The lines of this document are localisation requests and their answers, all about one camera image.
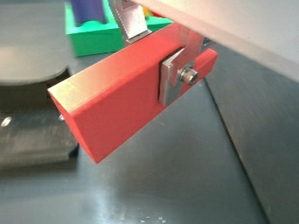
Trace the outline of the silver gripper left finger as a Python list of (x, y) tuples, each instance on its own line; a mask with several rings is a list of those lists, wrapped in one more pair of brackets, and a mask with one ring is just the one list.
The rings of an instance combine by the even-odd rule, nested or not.
[(108, 5), (124, 44), (131, 45), (152, 33), (147, 28), (143, 7), (131, 0), (108, 0)]

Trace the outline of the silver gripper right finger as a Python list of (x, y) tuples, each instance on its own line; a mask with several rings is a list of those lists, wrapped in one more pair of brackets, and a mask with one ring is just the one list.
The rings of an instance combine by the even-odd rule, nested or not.
[(180, 24), (171, 24), (164, 29), (174, 49), (163, 56), (159, 64), (159, 102), (170, 106), (182, 96), (183, 89), (199, 80), (195, 60), (212, 46), (212, 42)]

